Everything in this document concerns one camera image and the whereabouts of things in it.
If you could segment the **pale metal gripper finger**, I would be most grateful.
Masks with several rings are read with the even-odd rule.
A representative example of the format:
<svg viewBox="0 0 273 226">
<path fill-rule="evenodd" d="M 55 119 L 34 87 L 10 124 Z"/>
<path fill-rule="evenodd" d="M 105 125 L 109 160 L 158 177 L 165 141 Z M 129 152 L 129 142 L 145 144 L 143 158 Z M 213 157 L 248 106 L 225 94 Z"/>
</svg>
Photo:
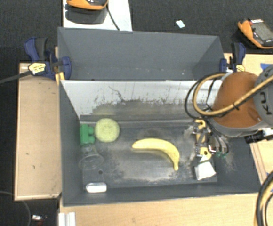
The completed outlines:
<svg viewBox="0 0 273 226">
<path fill-rule="evenodd" d="M 200 149 L 195 148 L 194 152 L 192 153 L 192 166 L 196 167 L 202 159 L 202 155 L 200 154 Z"/>
<path fill-rule="evenodd" d="M 215 150 L 209 150 L 207 148 L 203 148 L 203 155 L 205 156 L 206 160 L 209 161 L 215 155 Z"/>
</svg>

